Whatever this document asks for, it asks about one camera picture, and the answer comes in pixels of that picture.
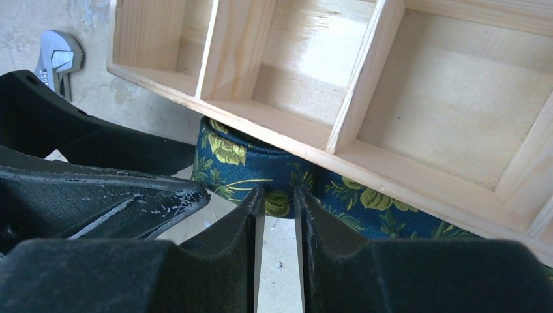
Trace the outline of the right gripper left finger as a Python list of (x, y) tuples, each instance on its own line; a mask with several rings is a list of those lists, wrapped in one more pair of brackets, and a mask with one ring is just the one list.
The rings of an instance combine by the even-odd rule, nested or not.
[(177, 245), (33, 239), (1, 263), (2, 312), (255, 312), (265, 192)]

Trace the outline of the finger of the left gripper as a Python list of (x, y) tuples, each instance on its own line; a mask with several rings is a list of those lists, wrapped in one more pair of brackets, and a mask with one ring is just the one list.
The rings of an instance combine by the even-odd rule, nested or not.
[(1, 253), (36, 238), (154, 239), (204, 208), (198, 183), (1, 148)]
[(171, 176), (191, 166), (195, 146), (86, 114), (28, 70), (1, 75), (1, 145), (45, 158)]

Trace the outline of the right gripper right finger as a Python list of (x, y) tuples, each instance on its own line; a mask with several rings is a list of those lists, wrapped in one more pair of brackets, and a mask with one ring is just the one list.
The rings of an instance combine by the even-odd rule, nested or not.
[(551, 312), (552, 284), (516, 241), (369, 239), (294, 192), (305, 312)]

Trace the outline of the blue floral tie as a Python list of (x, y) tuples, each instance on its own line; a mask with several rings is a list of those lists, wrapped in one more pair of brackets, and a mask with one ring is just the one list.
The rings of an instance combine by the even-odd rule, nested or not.
[(306, 186), (334, 217), (368, 238), (448, 238), (473, 234), (230, 128), (202, 117), (191, 174), (193, 181), (232, 203), (255, 186), (266, 191), (265, 212), (294, 217), (294, 190)]

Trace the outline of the wooden compartment tray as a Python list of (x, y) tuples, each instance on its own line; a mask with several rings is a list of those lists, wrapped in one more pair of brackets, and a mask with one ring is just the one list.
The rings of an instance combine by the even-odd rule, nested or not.
[(551, 1), (112, 1), (107, 69), (552, 265)]

